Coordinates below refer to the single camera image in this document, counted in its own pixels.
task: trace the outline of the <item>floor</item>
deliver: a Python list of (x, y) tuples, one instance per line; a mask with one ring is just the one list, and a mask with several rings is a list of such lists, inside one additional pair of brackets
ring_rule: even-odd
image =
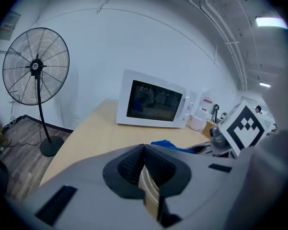
[[(69, 133), (47, 127), (50, 136), (60, 136), (66, 140)], [(28, 118), (22, 119), (4, 132), (5, 138), (14, 145), (16, 143), (36, 144), (44, 140), (46, 135), (42, 125)], [(39, 151), (39, 145), (8, 147), (0, 153), (1, 161), (9, 171), (7, 196), (21, 202), (39, 187), (39, 184), (53, 157), (45, 157)]]

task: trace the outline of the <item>fan grille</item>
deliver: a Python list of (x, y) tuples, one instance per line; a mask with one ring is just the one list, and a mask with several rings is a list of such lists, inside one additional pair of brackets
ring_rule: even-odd
[(69, 70), (69, 52), (64, 40), (47, 28), (31, 29), (15, 39), (3, 63), (3, 82), (10, 96), (25, 105), (37, 105), (37, 79), (31, 62), (40, 59), (46, 66), (40, 75), (41, 103), (62, 87)]

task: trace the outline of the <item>black pedestal fan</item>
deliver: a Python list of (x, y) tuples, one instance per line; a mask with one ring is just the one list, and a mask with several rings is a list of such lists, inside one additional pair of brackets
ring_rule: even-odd
[(47, 136), (40, 151), (54, 156), (64, 141), (51, 136), (44, 121), (42, 103), (62, 87), (69, 70), (69, 53), (63, 38), (47, 28), (31, 29), (15, 39), (3, 63), (3, 82), (10, 96), (24, 105), (38, 105)]

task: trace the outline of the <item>microwave window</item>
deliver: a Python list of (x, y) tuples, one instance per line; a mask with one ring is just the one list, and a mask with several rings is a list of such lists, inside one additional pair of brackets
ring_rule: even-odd
[(181, 93), (134, 80), (127, 117), (172, 122), (181, 98)]

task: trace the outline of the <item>microwave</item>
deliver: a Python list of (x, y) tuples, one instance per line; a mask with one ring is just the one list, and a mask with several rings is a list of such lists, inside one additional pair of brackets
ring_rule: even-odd
[(174, 83), (133, 70), (124, 71), (116, 123), (183, 128), (197, 94)]

